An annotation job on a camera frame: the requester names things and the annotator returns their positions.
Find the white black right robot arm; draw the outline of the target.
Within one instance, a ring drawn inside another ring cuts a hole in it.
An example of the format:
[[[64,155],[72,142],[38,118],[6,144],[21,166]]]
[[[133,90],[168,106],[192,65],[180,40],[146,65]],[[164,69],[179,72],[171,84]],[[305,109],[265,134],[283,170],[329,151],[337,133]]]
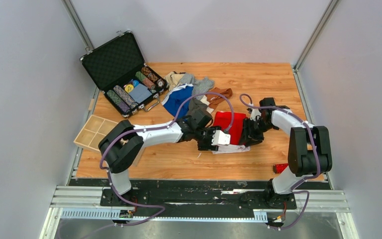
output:
[[[284,195],[292,193],[309,179],[332,169],[332,152],[329,130],[302,120],[286,106],[277,106],[274,98],[263,98],[260,105],[244,103],[250,117],[243,121],[239,143],[253,146],[264,141],[265,132],[282,130],[289,136],[287,167],[279,176],[269,181],[264,194],[267,206],[276,208],[284,201]]]

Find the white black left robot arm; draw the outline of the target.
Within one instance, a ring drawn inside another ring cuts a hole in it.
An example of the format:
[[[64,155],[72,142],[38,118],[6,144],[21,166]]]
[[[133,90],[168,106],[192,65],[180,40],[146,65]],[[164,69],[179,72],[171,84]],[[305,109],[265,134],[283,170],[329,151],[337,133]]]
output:
[[[113,199],[121,206],[132,201],[128,169],[139,161],[149,146],[195,140],[199,151],[217,151],[221,145],[228,145],[231,139],[228,131],[219,126],[209,126],[211,121],[211,114],[196,110],[163,124],[119,122],[98,144],[102,159],[107,163]]]

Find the red underwear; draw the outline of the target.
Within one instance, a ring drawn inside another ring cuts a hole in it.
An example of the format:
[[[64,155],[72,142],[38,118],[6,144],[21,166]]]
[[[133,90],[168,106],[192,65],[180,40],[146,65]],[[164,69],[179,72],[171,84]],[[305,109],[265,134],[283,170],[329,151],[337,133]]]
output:
[[[216,112],[213,126],[220,126],[222,130],[225,130],[229,126],[232,117],[234,117],[234,121],[228,132],[231,137],[230,144],[220,145],[218,150],[214,151],[213,154],[240,153],[250,151],[250,146],[245,146],[239,143],[243,130],[243,120],[247,118],[244,113],[232,114],[232,112]]]

